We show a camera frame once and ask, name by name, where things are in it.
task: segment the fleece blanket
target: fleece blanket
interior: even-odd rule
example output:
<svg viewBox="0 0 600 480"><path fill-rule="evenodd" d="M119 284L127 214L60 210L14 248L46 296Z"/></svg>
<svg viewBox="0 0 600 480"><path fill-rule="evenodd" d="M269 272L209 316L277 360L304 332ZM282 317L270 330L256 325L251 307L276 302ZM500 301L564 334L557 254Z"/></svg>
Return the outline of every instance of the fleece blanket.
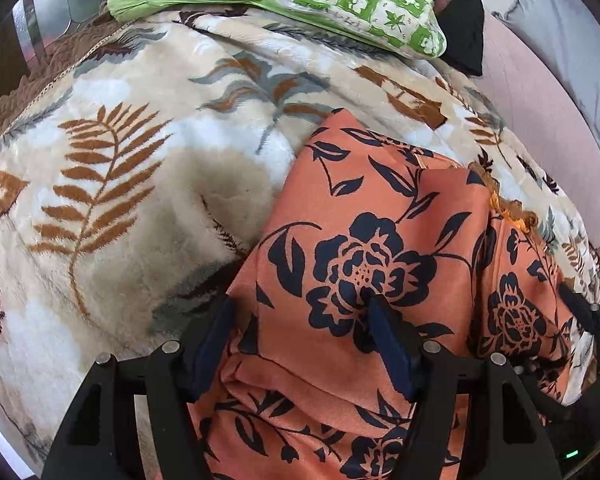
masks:
<svg viewBox="0 0 600 480"><path fill-rule="evenodd" d="M596 299L573 203L431 65L260 10L162 12L103 38L0 135L0 430L34 472L98 353L148 354L228 284L334 108L477 162ZM333 194L347 186L330 181ZM576 324L570 339L565 401L590 357ZM138 420L152 475L140 402Z"/></svg>

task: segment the orange cloth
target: orange cloth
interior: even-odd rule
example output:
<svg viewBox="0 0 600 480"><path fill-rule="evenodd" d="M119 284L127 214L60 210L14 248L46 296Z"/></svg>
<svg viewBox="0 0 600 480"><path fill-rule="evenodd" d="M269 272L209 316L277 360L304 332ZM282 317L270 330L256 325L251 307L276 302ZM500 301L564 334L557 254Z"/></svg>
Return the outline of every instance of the orange cloth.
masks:
<svg viewBox="0 0 600 480"><path fill-rule="evenodd" d="M413 405L368 333L367 288L455 354L537 356L559 398L572 322L560 272L491 202L475 171L334 110L228 291L239 328L190 407L215 478L389 476ZM457 475L465 420L459 399L443 479Z"/></svg>

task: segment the metal screw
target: metal screw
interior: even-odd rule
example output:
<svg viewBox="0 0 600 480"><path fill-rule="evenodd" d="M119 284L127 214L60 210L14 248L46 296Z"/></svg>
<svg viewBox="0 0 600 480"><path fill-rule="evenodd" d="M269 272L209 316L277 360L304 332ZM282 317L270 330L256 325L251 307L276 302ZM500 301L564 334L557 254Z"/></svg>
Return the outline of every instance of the metal screw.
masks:
<svg viewBox="0 0 600 480"><path fill-rule="evenodd" d="M100 366L105 365L111 359L111 354L109 352L102 352L101 354L96 355L96 363Z"/></svg>
<svg viewBox="0 0 600 480"><path fill-rule="evenodd" d="M437 341L425 341L422 347L424 348L425 352L428 352L430 354L437 354L438 352L440 352L440 343Z"/></svg>
<svg viewBox="0 0 600 480"><path fill-rule="evenodd" d="M165 354L175 354L178 350L180 350L180 343L177 341L167 341L162 345L162 351Z"/></svg>
<svg viewBox="0 0 600 480"><path fill-rule="evenodd" d="M494 352L491 354L491 362L495 365L502 366L507 362L507 358L498 352Z"/></svg>

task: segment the gray cushion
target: gray cushion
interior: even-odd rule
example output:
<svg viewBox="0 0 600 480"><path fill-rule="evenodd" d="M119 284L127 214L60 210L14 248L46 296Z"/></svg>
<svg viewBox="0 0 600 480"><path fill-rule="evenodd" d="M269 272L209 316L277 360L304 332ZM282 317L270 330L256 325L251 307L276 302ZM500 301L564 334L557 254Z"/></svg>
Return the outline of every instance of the gray cushion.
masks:
<svg viewBox="0 0 600 480"><path fill-rule="evenodd" d="M560 81L600 147L600 26L589 9L581 0L516 0L504 18L496 17Z"/></svg>

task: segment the brown crochet trim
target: brown crochet trim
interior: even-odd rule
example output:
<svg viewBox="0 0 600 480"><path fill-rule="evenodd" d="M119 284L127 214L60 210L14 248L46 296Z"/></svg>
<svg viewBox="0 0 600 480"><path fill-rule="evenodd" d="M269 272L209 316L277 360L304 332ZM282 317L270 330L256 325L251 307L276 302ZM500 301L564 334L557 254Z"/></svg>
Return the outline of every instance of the brown crochet trim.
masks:
<svg viewBox="0 0 600 480"><path fill-rule="evenodd" d="M536 213L525 211L519 200L506 200L501 197L500 183L477 162L469 164L469 169L480 175L484 185L491 191L490 205L492 209L504 216L524 234L540 238L536 231L538 227L538 215Z"/></svg>
<svg viewBox="0 0 600 480"><path fill-rule="evenodd" d="M33 69L28 77L22 76L18 88L0 97L0 136L46 85L122 26L106 13L95 18L84 30L58 40L46 64Z"/></svg>

